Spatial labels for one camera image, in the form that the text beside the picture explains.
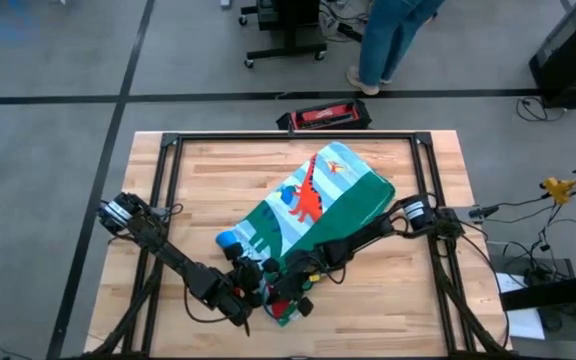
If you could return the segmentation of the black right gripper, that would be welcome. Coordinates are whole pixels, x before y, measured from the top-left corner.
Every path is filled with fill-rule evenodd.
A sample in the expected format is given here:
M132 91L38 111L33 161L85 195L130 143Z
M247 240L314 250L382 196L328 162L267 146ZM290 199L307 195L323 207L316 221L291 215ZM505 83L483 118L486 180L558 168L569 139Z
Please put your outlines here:
M314 305L305 295L305 285L318 274L317 258L312 252L297 250L291 253L283 269L277 269L265 285L264 307L271 317L286 317L291 305L303 317L312 312Z

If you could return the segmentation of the green dinosaur print towel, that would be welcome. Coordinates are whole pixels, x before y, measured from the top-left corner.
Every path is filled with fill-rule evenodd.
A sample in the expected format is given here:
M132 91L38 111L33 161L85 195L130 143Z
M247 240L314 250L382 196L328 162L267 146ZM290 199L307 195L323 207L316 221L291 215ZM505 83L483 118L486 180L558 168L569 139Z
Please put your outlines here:
M246 256L260 262L263 302L267 279L285 267L289 252L357 231L382 214L395 194L396 188L350 147L330 142L221 232L216 243L223 249L238 242ZM287 313L279 320L267 315L281 327L303 317L293 305Z

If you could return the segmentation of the red and black tool case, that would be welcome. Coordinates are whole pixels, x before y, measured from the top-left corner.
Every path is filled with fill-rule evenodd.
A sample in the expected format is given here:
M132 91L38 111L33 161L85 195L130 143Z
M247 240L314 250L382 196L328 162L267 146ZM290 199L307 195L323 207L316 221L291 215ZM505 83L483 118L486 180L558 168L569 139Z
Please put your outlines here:
M342 100L281 115L279 130L366 130L372 118L361 100Z

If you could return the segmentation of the grey floor box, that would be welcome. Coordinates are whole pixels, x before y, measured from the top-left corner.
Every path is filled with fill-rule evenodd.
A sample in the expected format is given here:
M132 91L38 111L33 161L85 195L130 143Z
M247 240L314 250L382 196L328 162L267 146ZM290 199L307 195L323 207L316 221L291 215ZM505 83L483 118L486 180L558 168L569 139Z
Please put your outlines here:
M491 246L491 262L496 273L520 275L528 268L542 267L553 273L555 281L573 279L572 265L568 259L552 260L537 256L531 260L523 250L523 245L510 244L506 250L501 243ZM546 341L576 342L576 305L562 304L536 308L541 318Z

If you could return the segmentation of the black rolling stand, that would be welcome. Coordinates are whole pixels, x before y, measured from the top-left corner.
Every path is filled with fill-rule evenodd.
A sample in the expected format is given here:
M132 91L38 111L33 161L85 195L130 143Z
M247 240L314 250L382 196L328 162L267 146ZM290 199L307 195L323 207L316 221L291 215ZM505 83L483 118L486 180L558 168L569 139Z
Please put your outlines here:
M255 0L252 6L240 8L238 23L245 26L249 15L256 15L260 31L279 31L283 34L283 45L279 48L249 51L244 66L253 69L257 59L277 58L312 54L316 61L325 58L327 44L297 44L299 28L315 28L323 36L319 25L321 0Z

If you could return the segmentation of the white paper sheet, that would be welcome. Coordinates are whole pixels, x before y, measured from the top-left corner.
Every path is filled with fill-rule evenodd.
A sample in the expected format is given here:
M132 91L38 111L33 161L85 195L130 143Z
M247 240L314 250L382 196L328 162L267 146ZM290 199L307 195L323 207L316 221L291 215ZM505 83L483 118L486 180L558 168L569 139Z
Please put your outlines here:
M501 293L520 290L527 285L524 277L506 273L496 273ZM544 340L545 333L536 308L506 311L510 321L510 335L526 339Z

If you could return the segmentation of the black power adapter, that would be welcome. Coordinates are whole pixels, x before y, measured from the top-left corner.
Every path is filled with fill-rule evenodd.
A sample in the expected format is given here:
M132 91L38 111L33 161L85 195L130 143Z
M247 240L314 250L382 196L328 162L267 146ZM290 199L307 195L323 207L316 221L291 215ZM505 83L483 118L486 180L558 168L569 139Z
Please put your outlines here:
M527 287L534 287L553 283L553 273L542 267L528 268L524 271L524 283Z

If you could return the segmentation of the black power strip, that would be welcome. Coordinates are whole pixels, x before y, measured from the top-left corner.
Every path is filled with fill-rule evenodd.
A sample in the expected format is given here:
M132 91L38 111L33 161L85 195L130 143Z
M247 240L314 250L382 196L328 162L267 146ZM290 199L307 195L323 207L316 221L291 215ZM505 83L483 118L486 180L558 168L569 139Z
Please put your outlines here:
M357 32L352 26L344 23L337 25L337 32L358 43L361 43L363 40L363 35L360 32Z

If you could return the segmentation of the person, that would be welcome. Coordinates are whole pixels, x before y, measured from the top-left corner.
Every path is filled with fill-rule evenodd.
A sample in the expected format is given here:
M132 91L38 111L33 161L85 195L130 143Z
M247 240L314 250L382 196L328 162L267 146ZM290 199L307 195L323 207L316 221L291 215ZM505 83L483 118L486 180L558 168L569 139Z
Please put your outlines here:
M357 66L346 72L348 82L368 96L392 81L395 70L419 29L445 0L374 0L361 41Z

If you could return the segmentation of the yellow connector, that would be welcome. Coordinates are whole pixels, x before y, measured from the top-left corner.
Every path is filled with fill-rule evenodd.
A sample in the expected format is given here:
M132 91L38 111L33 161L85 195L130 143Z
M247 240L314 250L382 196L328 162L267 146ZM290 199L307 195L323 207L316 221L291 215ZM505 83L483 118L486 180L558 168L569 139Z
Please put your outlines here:
M555 204L565 205L573 196L576 180L558 180L554 177L549 177L540 186L553 198Z

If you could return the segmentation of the black equipment cabinet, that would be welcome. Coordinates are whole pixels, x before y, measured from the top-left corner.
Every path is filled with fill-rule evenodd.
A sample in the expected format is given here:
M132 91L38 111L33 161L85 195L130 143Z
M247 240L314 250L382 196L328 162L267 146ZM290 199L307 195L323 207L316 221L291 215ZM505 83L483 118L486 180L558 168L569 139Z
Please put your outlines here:
M529 67L545 107L576 109L576 4L547 36Z

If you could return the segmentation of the black metal table frame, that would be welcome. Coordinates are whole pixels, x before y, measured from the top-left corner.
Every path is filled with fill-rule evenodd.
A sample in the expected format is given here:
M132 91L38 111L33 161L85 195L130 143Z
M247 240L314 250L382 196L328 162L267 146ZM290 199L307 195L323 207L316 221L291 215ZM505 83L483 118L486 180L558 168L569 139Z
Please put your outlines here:
M330 142L395 188L467 207L473 194L455 131L139 132L123 193L170 208L168 240L192 260L233 269L216 237ZM235 326L185 292L183 279L114 235L84 352L61 360L304 358L504 359L507 322L483 232L456 240L382 238L305 295L314 308L284 327L260 306Z

